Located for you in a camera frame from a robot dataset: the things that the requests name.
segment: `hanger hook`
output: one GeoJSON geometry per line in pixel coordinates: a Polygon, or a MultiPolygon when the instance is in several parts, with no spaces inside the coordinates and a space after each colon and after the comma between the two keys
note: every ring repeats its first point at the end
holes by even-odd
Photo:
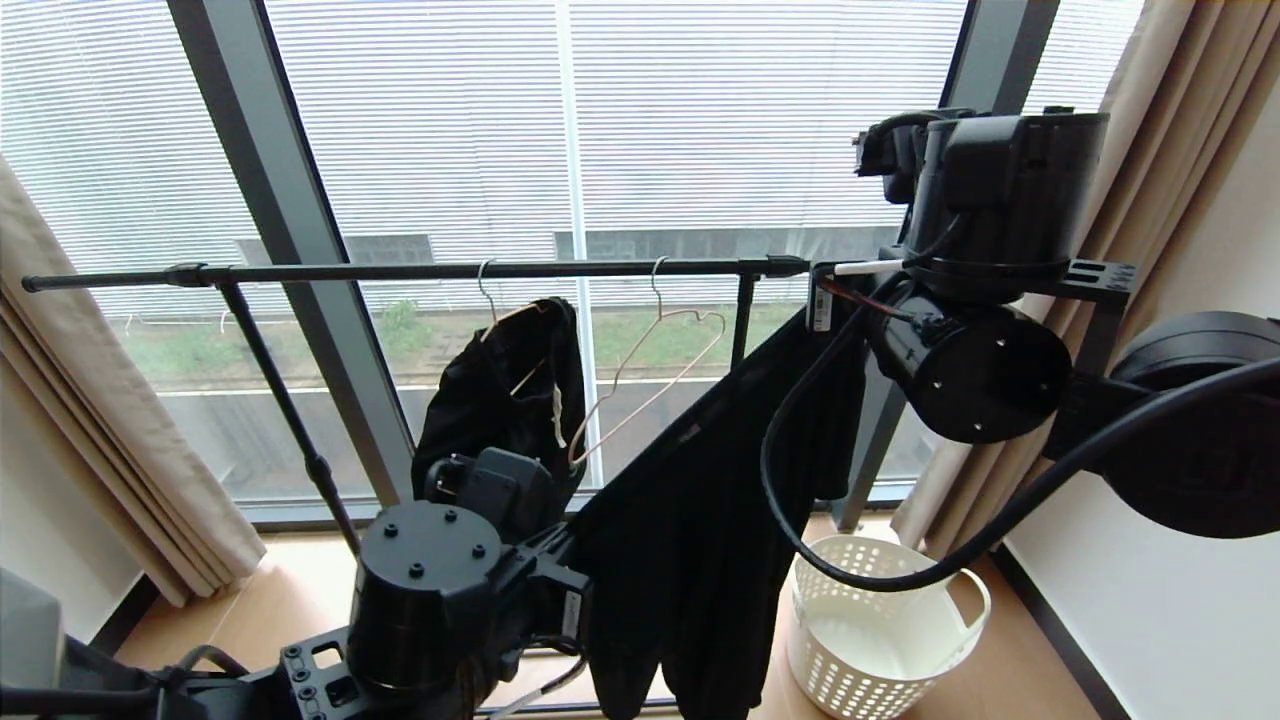
{"type": "Polygon", "coordinates": [[[658,290],[658,268],[669,260],[671,258],[663,255],[653,264],[653,269],[649,270],[649,287],[653,288],[653,293],[658,296],[658,315],[662,315],[662,292],[658,290]]]}
{"type": "Polygon", "coordinates": [[[498,306],[493,304],[493,296],[484,288],[484,269],[489,265],[489,263],[493,263],[493,258],[480,263],[480,272],[476,273],[476,284],[480,286],[480,295],[489,301],[489,314],[493,315],[493,323],[498,324],[498,306]]]}

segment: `wooden floor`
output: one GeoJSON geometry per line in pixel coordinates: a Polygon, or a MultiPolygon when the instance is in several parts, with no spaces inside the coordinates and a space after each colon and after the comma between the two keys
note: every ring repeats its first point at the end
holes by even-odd
{"type": "MultiPolygon", "coordinates": [[[[815,516],[805,532],[814,541],[833,533],[826,516],[815,516]]],[[[867,520],[863,533],[896,539],[887,516],[867,520]]],[[[251,670],[274,665],[282,646],[347,623],[351,609],[355,561],[337,534],[289,534],[266,538],[269,552],[252,578],[239,587],[175,610],[157,601],[129,635],[116,657],[142,667],[175,662],[191,647],[211,643],[221,647],[251,670]]],[[[1036,717],[1039,720],[1094,720],[1097,714],[1075,684],[1030,615],[988,562],[975,570],[987,582],[993,598],[991,620],[969,660],[947,674],[918,705],[902,715],[906,720],[991,720],[1036,717]]],[[[965,582],[952,583],[961,611],[973,614],[977,593],[965,582]]],[[[774,634],[764,700],[751,712],[753,720],[826,717],[801,693],[787,669],[783,639],[791,623],[790,593],[782,593],[778,632],[774,634]]],[[[500,706],[561,674],[568,660],[532,657],[521,662],[516,680],[499,685],[485,702],[500,706]]],[[[654,683],[650,697],[671,697],[654,683]]],[[[594,701],[590,676],[584,674],[545,702],[594,701]]],[[[676,717],[673,711],[645,717],[676,717]]]]}

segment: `grass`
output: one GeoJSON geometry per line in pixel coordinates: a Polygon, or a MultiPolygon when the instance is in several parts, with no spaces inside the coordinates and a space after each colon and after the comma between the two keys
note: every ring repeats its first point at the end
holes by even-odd
{"type": "MultiPolygon", "coordinates": [[[[704,356],[692,375],[719,375],[728,368],[733,307],[714,307],[726,319],[724,337],[704,356]]],[[[794,305],[756,305],[751,310],[748,351],[759,345],[796,310],[794,305]]],[[[612,379],[618,363],[654,318],[652,307],[593,313],[598,377],[612,379]]],[[[488,313],[424,314],[413,301],[394,302],[376,314],[374,328],[397,383],[434,383],[444,366],[488,325],[488,313]]],[[[260,320],[276,366],[291,387],[323,384],[306,338],[293,322],[260,320]]],[[[718,320],[699,323],[692,314],[663,322],[636,351],[623,377],[671,377],[691,361],[719,329],[718,320]]],[[[125,350],[159,389],[264,387],[261,373],[238,328],[212,322],[166,325],[134,322],[116,328],[125,350]]]]}

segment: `white wall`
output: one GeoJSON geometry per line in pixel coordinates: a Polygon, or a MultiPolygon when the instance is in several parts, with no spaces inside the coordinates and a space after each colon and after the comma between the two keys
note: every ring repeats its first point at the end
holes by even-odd
{"type": "Polygon", "coordinates": [[[64,629],[88,642],[142,570],[24,421],[13,382],[0,384],[0,565],[61,601],[64,629]]]}
{"type": "MultiPolygon", "coordinates": [[[[1280,90],[1193,245],[1161,316],[1280,316],[1280,90]]],[[[1009,547],[1135,720],[1280,717],[1280,534],[1183,536],[1084,475],[1009,547]]]]}

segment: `white corrugated facade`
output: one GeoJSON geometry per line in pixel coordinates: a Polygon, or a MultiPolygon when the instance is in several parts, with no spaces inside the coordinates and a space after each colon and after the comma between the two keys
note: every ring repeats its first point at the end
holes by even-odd
{"type": "MultiPolygon", "coordinates": [[[[1094,109],[1137,5],[1064,0],[1028,108],[1094,109]],[[1116,17],[1092,22],[1102,6],[1116,17]]],[[[937,104],[964,6],[571,3],[586,231],[896,225],[878,182],[852,177],[850,137],[937,104]]],[[[553,0],[268,9],[344,237],[424,234],[440,263],[556,259],[571,215],[553,0]]],[[[77,269],[243,261],[256,229],[161,0],[3,0],[0,63],[0,150],[77,269]]],[[[732,302],[733,284],[663,281],[686,302],[732,302]]],[[[486,286],[504,305],[572,295],[571,281],[486,286]]],[[[483,302],[470,282],[364,291],[375,310],[483,302]]],[[[591,296],[650,300],[636,279],[593,281],[591,296]]],[[[97,297],[113,316],[223,307],[211,291],[97,297]]],[[[276,288],[250,297],[287,311],[276,288]]],[[[800,291],[763,283],[758,299],[800,291]]]]}

